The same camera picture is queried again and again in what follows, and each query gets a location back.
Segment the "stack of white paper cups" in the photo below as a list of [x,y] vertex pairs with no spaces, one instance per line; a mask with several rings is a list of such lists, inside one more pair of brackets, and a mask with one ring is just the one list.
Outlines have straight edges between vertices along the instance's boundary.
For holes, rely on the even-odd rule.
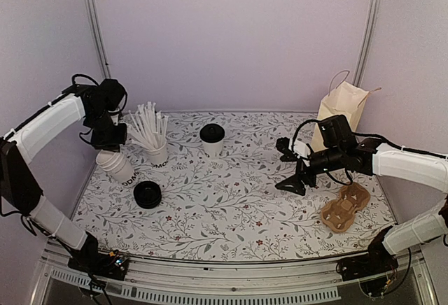
[[124,187],[137,184],[137,173],[121,152],[101,150],[96,156],[97,165]]

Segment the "white paper coffee cup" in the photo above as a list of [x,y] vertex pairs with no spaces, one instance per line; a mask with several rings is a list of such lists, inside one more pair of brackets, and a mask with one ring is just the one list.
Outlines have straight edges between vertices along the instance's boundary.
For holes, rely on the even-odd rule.
[[205,155],[211,159],[219,158],[223,151],[223,142],[224,142],[223,139],[213,143],[202,141],[202,147],[204,149]]

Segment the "black plastic cup lid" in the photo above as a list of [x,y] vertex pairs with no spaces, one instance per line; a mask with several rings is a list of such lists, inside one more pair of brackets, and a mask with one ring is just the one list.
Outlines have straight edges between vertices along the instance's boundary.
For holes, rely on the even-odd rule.
[[217,143],[225,137],[224,128],[215,123],[204,125],[199,132],[200,139],[206,143]]

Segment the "beige paper takeout bag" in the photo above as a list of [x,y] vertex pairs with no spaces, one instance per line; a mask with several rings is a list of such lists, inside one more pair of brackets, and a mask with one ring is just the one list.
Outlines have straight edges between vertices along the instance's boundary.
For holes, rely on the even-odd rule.
[[367,98],[381,88],[367,91],[356,87],[345,81],[349,74],[349,70],[343,70],[332,78],[328,93],[321,100],[317,120],[334,115],[345,115],[351,130],[355,132]]

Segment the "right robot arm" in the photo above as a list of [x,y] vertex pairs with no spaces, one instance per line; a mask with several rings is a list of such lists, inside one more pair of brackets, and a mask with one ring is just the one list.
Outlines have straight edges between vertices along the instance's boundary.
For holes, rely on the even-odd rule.
[[[313,151],[297,136],[277,139],[281,161],[296,163],[295,174],[277,183],[277,189],[305,195],[306,187],[315,187],[317,175],[342,169],[345,173],[400,178],[447,192],[447,156],[398,146],[378,134],[363,134],[363,140],[358,141],[360,135],[351,130],[345,115],[315,123],[323,138],[322,151]],[[442,200],[377,235],[363,257],[362,268],[367,274],[377,274],[400,251],[446,234],[447,200]]]

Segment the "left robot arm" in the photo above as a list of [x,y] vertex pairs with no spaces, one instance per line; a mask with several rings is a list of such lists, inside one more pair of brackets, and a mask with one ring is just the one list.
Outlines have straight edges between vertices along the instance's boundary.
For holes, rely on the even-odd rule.
[[88,128],[89,146],[118,152],[125,144],[127,128],[116,118],[120,105],[126,101],[127,92],[118,80],[107,78],[98,83],[77,73],[58,98],[1,137],[1,197],[32,234],[40,231],[64,244],[90,273],[104,267],[97,239],[44,196],[29,166],[48,144],[76,122]]

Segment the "bundle of wrapped white straws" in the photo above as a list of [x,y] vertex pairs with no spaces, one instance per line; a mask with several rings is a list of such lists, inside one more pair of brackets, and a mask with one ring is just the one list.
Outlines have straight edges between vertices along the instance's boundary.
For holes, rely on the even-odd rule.
[[138,105],[134,113],[128,111],[131,122],[127,128],[131,143],[149,151],[156,151],[167,142],[169,116],[156,111],[155,107],[155,102],[148,101]]

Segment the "white cup holding straws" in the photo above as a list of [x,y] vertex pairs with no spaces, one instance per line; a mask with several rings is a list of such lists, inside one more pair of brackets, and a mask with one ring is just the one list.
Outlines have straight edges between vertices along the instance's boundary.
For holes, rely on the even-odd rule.
[[150,164],[155,168],[162,168],[168,163],[167,143],[155,150],[146,149]]

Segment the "brown cardboard cup carrier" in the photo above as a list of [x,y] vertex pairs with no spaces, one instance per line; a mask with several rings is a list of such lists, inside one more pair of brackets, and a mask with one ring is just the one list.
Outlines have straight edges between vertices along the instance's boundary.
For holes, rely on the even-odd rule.
[[354,223],[356,213],[370,201],[370,193],[362,185],[352,183],[339,190],[337,199],[321,209],[321,220],[335,233],[343,233]]

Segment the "stack of black lids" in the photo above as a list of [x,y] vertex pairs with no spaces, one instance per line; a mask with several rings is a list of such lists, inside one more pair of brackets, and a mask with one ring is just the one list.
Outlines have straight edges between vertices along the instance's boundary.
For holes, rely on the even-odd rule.
[[162,201],[160,186],[150,180],[138,183],[133,190],[136,204],[144,209],[152,209]]

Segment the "floral patterned table mat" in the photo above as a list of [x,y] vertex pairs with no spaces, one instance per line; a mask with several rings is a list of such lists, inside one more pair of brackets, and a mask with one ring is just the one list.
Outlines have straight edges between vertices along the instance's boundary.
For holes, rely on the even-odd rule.
[[[153,167],[139,146],[122,148],[139,179],[160,186],[160,204],[139,207],[132,189],[95,169],[73,221],[105,250],[181,260],[296,260],[365,250],[395,222],[375,178],[353,175],[371,197],[341,234],[322,223],[320,212],[337,197],[343,171],[319,176],[305,196],[275,188],[295,172],[280,160],[277,139],[308,141],[311,119],[310,113],[171,113],[166,166]],[[217,159],[205,155],[200,139],[209,123],[225,130]]]

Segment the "front aluminium rail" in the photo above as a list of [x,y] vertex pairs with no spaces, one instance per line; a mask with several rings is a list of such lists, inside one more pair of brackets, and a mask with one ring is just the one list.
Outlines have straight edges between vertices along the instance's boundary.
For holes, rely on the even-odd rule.
[[32,304],[438,304],[419,250],[395,271],[346,281],[338,258],[215,263],[132,256],[121,281],[91,284],[49,243],[38,263]]

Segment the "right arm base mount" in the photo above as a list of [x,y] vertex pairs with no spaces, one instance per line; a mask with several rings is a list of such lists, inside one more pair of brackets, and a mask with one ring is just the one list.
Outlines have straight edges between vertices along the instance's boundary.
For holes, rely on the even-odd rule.
[[398,268],[397,259],[383,245],[388,230],[387,228],[374,237],[367,247],[366,254],[345,257],[337,262],[336,272],[342,276],[343,281],[381,274]]

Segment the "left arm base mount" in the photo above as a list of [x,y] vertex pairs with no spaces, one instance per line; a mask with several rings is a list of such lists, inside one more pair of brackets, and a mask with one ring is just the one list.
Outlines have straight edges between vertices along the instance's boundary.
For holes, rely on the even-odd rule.
[[66,247],[70,253],[68,267],[78,271],[123,281],[129,266],[128,256],[119,250],[110,250],[107,253],[99,252],[98,240],[87,233],[87,238],[80,250]]

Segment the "left metal frame post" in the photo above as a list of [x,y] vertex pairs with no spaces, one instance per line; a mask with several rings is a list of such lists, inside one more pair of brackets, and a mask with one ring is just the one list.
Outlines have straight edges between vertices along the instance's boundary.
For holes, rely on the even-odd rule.
[[103,78],[112,78],[110,68],[109,68],[109,61],[106,55],[106,50],[104,47],[104,41],[102,38],[102,32],[100,27],[100,22],[98,18],[97,13],[97,7],[95,0],[84,0],[85,1],[85,7],[87,11],[87,19],[90,24],[90,31],[92,34],[92,39],[94,42],[95,50],[97,53],[97,59],[99,62],[99,67],[101,70],[101,74]]

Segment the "metal frame post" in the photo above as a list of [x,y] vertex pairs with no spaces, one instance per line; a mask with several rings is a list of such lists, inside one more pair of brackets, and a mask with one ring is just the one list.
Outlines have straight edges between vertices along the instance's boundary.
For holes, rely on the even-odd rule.
[[98,18],[97,13],[97,7],[95,0],[84,0],[85,1],[85,7],[87,11],[87,19],[90,24],[90,31],[92,34],[92,39],[94,42],[95,50],[97,53],[97,59],[99,62],[99,67],[101,70],[101,74],[103,78],[112,78],[110,68],[109,68],[109,61],[106,55],[106,50],[104,47],[104,41],[102,38],[102,32],[100,27],[100,22]]
[[353,77],[353,85],[356,87],[360,87],[362,80],[363,80],[363,74],[365,72],[365,67],[368,62],[368,55],[370,52],[370,47],[372,44],[374,31],[375,31],[375,25],[377,23],[377,16],[379,13],[381,0],[370,0],[369,8],[368,8],[368,14],[367,14],[367,21],[365,25],[365,31],[363,34],[363,41],[360,48],[360,54],[358,56],[358,61]]

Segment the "right metal frame post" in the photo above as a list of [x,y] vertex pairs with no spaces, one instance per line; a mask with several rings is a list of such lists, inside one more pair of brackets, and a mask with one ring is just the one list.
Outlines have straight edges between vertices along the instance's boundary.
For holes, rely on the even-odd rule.
[[379,13],[381,0],[370,0],[369,8],[368,8],[368,14],[367,14],[367,21],[365,25],[365,31],[363,34],[363,41],[360,48],[360,54],[358,56],[358,61],[353,77],[353,85],[356,87],[360,87],[362,80],[363,80],[363,74],[365,72],[365,67],[368,62],[368,55],[370,52],[370,47],[372,44],[374,31],[375,31],[375,25],[377,23],[377,16]]

